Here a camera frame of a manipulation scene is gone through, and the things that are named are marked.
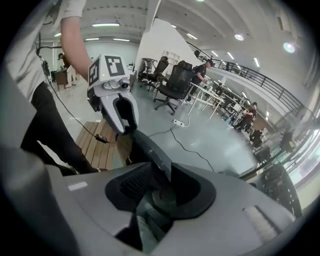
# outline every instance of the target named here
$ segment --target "floor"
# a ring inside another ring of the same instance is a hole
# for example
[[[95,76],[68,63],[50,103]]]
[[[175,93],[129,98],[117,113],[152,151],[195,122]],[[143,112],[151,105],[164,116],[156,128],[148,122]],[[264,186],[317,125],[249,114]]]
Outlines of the floor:
[[[136,83],[133,87],[132,94],[138,104],[138,129],[146,135],[152,135],[170,129],[174,126],[174,119],[183,122],[185,125],[188,124],[189,116],[187,112],[191,105],[184,104],[175,116],[172,116],[171,110],[167,106],[154,110],[160,102],[153,102],[155,92],[148,91],[145,86],[140,88],[139,84]],[[78,86],[73,86],[68,89],[61,88],[58,95],[75,118],[83,124],[87,121],[94,122],[101,120],[101,114],[94,112],[87,101],[87,84],[84,80],[81,80]],[[164,98],[160,93],[158,93],[157,97]],[[54,98],[68,131],[71,136],[76,139],[82,127],[70,116],[55,95]],[[201,111],[202,107],[200,103],[194,106],[188,127],[175,127],[173,129],[177,140],[180,141],[187,150],[196,151],[202,157],[206,158],[215,172],[231,172],[239,175],[254,168],[257,162],[243,134],[237,133],[230,128],[218,113],[215,113],[209,120],[212,109],[207,107],[204,111]],[[154,135],[151,139],[156,142],[174,162],[212,171],[209,164],[196,153],[183,150],[175,141],[170,131]],[[52,151],[47,150],[57,162],[61,163]],[[114,162],[114,168],[122,166],[120,156],[117,152],[114,156]]]

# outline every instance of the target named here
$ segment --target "power strip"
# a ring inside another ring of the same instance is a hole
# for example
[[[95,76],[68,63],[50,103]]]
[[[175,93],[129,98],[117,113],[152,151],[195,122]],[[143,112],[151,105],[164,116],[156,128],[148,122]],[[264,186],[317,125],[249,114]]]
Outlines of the power strip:
[[[180,122],[180,121],[178,121],[176,119],[173,120],[173,123],[176,124],[177,126],[180,126],[180,127],[186,127],[183,122]]]

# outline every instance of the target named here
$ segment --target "railing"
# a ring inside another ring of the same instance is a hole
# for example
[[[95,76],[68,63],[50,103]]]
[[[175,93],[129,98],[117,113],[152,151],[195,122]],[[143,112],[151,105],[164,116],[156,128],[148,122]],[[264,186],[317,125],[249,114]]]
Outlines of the railing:
[[[264,76],[263,74],[254,71],[248,67],[237,65],[232,62],[213,59],[212,56],[207,55],[205,52],[198,49],[193,44],[189,42],[187,43],[200,61],[206,62],[208,59],[212,59],[214,67],[216,69],[222,69],[237,74],[255,83],[256,85],[260,86],[261,88],[269,92],[272,96],[276,97],[284,106],[288,108],[289,111],[293,112],[294,115],[296,115],[299,112],[300,108],[304,107],[304,105],[288,90],[284,89],[280,84]]]

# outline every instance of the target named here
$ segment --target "white shirt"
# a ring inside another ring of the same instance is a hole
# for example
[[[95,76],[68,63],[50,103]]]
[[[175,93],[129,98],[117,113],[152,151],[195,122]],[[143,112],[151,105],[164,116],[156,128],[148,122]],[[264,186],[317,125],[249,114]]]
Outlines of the white shirt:
[[[15,35],[4,62],[29,102],[36,88],[46,80],[42,61],[36,53],[36,40],[41,27],[50,17],[51,30],[53,33],[56,32],[62,19],[81,17],[85,4],[86,0],[44,0],[30,13]]]

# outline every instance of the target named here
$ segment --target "person in white pants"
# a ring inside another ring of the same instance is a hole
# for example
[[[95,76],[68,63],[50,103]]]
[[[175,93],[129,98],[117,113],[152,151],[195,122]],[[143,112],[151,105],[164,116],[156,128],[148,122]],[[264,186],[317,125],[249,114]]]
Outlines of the person in white pants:
[[[70,65],[70,63],[67,61],[66,56],[63,53],[59,54],[59,60],[63,60],[64,66],[66,67],[66,78],[68,81],[68,84],[65,86],[65,88],[69,88],[71,86],[77,85],[77,77],[76,77],[76,70]]]

